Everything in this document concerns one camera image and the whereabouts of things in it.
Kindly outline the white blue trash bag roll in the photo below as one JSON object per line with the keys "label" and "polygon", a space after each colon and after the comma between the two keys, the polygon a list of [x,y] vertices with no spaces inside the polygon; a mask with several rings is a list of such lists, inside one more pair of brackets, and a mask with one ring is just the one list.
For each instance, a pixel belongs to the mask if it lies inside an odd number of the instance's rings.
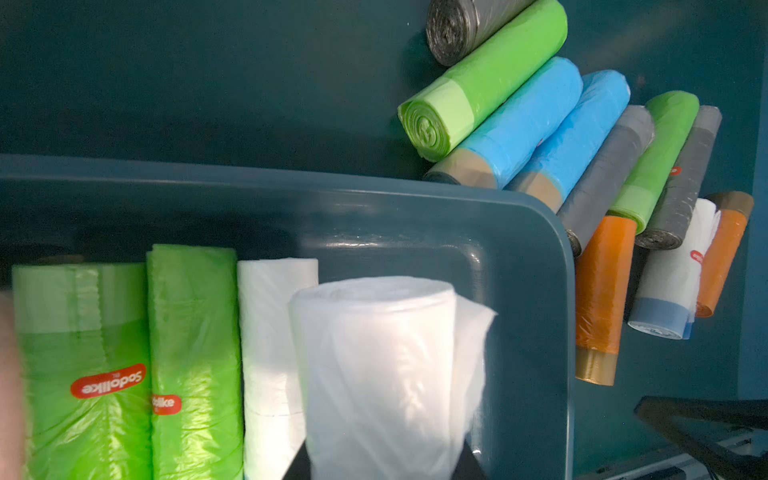
{"label": "white blue trash bag roll", "polygon": [[244,477],[281,479],[306,438],[288,303],[318,284],[316,259],[237,263],[244,380]]}

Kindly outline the green trash bag roll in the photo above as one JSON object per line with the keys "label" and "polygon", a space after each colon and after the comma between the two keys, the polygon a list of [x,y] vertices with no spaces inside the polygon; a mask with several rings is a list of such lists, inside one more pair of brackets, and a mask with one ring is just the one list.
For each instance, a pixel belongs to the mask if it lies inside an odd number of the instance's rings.
{"label": "green trash bag roll", "polygon": [[151,478],[144,265],[16,265],[12,287],[23,478]]}

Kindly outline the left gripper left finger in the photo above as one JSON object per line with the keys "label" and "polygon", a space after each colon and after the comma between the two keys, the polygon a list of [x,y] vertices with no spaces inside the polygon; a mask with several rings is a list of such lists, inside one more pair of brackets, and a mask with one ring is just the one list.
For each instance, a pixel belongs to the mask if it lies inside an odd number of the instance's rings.
{"label": "left gripper left finger", "polygon": [[284,474],[283,480],[310,480],[311,467],[311,460],[306,448],[306,443],[303,443]]}

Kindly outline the white roll blue end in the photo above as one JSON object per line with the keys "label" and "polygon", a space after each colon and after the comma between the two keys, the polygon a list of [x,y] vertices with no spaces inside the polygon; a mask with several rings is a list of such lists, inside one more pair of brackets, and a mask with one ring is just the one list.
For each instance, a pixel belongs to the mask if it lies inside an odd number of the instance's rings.
{"label": "white roll blue end", "polygon": [[699,198],[682,245],[650,253],[629,314],[629,327],[671,340],[690,338],[703,261],[719,220],[715,203]]}

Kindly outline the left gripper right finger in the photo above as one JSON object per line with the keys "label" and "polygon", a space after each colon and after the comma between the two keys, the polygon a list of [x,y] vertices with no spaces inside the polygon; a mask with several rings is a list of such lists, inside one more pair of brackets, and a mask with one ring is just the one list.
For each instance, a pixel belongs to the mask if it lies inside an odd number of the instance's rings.
{"label": "left gripper right finger", "polygon": [[479,461],[473,454],[469,444],[463,443],[452,480],[487,480],[488,477],[482,469]]}

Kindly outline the teal plastic storage box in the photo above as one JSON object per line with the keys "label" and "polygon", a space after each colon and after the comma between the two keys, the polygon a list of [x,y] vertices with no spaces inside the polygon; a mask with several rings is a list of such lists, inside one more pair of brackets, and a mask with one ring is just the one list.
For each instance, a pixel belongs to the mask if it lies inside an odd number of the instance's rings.
{"label": "teal plastic storage box", "polygon": [[324,281],[450,282],[497,312],[470,444],[491,479],[569,479],[574,266],[560,222],[522,194],[229,166],[3,155],[1,263],[138,261],[157,243],[310,257]]}

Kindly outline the dark grey trash bag roll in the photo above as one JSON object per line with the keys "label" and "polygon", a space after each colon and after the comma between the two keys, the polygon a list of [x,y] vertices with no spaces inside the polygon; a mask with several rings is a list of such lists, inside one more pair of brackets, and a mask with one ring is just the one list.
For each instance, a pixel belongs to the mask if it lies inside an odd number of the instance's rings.
{"label": "dark grey trash bag roll", "polygon": [[426,35],[434,58],[451,67],[528,8],[533,0],[432,0]]}

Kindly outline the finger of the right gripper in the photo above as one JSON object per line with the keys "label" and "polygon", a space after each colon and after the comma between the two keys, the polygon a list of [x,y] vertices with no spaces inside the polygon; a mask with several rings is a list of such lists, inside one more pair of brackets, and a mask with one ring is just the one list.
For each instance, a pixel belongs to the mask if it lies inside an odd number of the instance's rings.
{"label": "finger of the right gripper", "polygon": [[644,424],[702,463],[720,479],[765,479],[767,455],[739,454],[715,440],[718,425],[767,431],[767,401],[645,396],[634,408]]}

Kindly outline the orange trash bag roll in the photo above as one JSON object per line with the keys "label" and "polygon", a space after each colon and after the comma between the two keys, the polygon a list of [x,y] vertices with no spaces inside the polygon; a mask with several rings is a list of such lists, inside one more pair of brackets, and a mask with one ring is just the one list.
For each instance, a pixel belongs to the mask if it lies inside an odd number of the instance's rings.
{"label": "orange trash bag roll", "polygon": [[713,241],[704,257],[696,316],[714,314],[734,257],[754,208],[753,197],[742,191],[726,191],[707,196],[720,214]]}
{"label": "orange trash bag roll", "polygon": [[636,223],[606,216],[576,264],[578,379],[612,386],[619,358]]}

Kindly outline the pink trash bag roll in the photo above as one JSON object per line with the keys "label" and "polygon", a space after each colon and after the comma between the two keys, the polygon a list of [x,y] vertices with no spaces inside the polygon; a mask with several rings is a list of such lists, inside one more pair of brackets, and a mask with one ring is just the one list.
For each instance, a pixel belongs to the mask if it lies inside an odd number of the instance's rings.
{"label": "pink trash bag roll", "polygon": [[21,479],[25,425],[12,295],[1,292],[1,478]]}

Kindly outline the white roll red label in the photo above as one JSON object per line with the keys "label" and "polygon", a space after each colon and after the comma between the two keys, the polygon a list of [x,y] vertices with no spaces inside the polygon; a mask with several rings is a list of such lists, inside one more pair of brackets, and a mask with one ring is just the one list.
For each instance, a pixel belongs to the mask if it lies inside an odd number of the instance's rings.
{"label": "white roll red label", "polygon": [[445,281],[324,283],[289,303],[315,479],[448,479],[485,385],[493,309]]}

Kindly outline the grey roll on right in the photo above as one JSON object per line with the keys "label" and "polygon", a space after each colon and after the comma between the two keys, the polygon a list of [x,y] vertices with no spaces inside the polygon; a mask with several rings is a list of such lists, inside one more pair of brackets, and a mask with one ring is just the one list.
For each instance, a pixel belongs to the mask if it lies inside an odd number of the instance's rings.
{"label": "grey roll on right", "polygon": [[718,107],[705,105],[699,108],[648,226],[636,237],[637,246],[648,250],[671,250],[682,245],[721,122]]}

